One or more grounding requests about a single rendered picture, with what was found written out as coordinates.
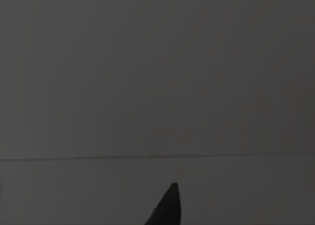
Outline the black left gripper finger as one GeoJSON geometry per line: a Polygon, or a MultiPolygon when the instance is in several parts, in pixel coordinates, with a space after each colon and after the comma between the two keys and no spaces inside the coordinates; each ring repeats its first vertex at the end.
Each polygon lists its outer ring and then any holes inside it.
{"type": "Polygon", "coordinates": [[[172,183],[144,225],[181,225],[181,199],[178,183],[172,183]]]}

